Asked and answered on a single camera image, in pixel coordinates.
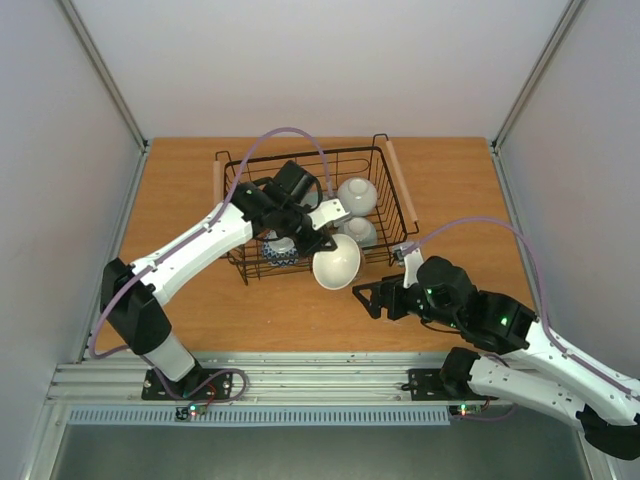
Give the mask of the red patterned bowl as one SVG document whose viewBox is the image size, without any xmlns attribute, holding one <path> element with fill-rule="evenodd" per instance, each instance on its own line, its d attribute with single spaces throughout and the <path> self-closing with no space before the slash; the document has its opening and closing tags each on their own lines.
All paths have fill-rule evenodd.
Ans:
<svg viewBox="0 0 640 480">
<path fill-rule="evenodd" d="M 266 234 L 262 243 L 262 255 L 270 266 L 289 267 L 299 261 L 294 241 L 289 237 L 279 237 L 274 230 Z"/>
</svg>

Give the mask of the white ceramic bowl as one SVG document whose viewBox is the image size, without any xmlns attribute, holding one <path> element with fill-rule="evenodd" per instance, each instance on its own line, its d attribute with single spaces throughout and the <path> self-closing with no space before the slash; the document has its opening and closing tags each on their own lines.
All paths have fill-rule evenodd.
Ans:
<svg viewBox="0 0 640 480">
<path fill-rule="evenodd" d="M 369 180 L 362 177 L 352 177 L 340 185 L 338 198 L 349 213 L 365 217 L 375 209 L 378 192 Z"/>
</svg>

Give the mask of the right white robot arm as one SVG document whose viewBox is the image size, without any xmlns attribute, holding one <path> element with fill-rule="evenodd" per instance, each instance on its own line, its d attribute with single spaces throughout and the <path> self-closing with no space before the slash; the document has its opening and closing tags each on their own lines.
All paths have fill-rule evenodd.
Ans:
<svg viewBox="0 0 640 480">
<path fill-rule="evenodd" d="M 556 418 L 599 451 L 639 457 L 639 382 L 604 366 L 514 298 L 478 289 L 464 269 L 431 256 L 407 260 L 402 274 L 357 285 L 370 317 L 415 315 L 470 343 L 447 354 L 434 385 L 450 400 L 506 400 Z"/>
</svg>

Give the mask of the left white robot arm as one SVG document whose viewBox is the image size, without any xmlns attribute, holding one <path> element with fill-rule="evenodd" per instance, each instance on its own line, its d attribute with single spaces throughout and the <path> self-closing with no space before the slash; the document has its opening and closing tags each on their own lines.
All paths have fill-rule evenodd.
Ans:
<svg viewBox="0 0 640 480">
<path fill-rule="evenodd" d="M 109 323 L 126 347 L 157 368 L 177 397 L 192 397 L 202 375 L 173 333 L 164 305 L 214 261 L 267 231 L 291 239 L 302 257 L 335 250 L 328 225 L 346 210 L 336 198 L 303 206 L 307 192 L 318 184 L 293 161 L 273 177 L 234 182 L 223 202 L 167 245 L 131 264 L 116 258 L 104 267 L 101 322 Z"/>
</svg>

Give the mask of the plain white bottom bowl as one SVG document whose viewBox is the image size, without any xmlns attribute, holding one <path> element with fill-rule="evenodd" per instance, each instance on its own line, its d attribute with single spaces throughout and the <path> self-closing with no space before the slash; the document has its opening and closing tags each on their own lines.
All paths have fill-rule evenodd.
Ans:
<svg viewBox="0 0 640 480">
<path fill-rule="evenodd" d="M 361 251 L 346 234 L 332 236 L 337 248 L 313 256 L 312 271 L 317 283 L 327 290 L 340 290 L 350 285 L 361 268 Z"/>
</svg>

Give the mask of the celadon green bowl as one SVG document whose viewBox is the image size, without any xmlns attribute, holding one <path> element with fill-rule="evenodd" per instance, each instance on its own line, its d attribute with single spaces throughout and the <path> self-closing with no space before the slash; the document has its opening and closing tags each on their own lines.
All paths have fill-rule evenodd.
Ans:
<svg viewBox="0 0 640 480">
<path fill-rule="evenodd" d="M 367 218 L 352 217 L 342 225 L 342 232 L 351 237 L 361 248 L 377 245 L 377 230 Z"/>
<path fill-rule="evenodd" d="M 319 193 L 316 190 L 308 192 L 302 200 L 302 206 L 310 206 L 315 209 L 319 202 Z"/>
</svg>

